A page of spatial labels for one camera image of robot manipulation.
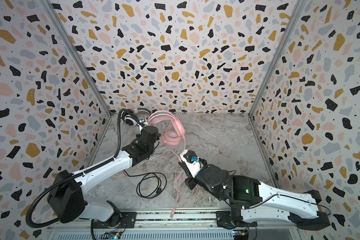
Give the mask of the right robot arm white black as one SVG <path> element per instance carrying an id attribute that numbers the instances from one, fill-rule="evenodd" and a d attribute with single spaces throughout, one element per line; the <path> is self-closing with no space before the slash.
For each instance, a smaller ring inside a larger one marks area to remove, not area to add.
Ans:
<path id="1" fill-rule="evenodd" d="M 320 205 L 316 190 L 294 193 L 272 187 L 246 176 L 233 175 L 215 165 L 200 162 L 179 164 L 186 173 L 186 185 L 200 186 L 231 208 L 231 223 L 239 227 L 258 221 L 282 221 L 307 231 L 319 231 L 331 222 Z"/>

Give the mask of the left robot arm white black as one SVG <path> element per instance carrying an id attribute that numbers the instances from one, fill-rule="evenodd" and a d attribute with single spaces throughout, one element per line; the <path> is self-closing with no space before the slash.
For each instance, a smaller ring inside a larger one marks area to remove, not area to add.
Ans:
<path id="1" fill-rule="evenodd" d="M 48 203 L 58 217 L 58 221 L 65 224 L 76 219 L 91 219 L 105 223 L 114 228 L 121 223 L 121 211 L 111 201 L 106 205 L 85 199 L 85 194 L 104 180 L 118 172 L 131 168 L 143 160 L 147 160 L 155 149 L 155 143 L 161 134 L 154 126 L 141 129 L 137 138 L 131 144 L 122 148 L 116 157 L 112 156 L 91 167 L 76 171 L 72 174 L 62 171 L 55 183 L 81 174 L 78 178 L 64 183 L 53 189 L 48 197 Z"/>

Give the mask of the pink headphones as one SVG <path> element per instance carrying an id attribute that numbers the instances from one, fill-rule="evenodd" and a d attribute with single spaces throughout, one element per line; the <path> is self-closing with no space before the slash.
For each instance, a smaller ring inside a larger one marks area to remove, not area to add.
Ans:
<path id="1" fill-rule="evenodd" d="M 181 141 L 185 140 L 185 129 L 181 121 L 171 112 L 156 111 L 152 113 L 148 118 L 148 124 L 154 126 L 160 122 L 169 121 L 169 125 L 165 133 L 161 137 L 161 142 L 170 145 L 177 146 Z"/>

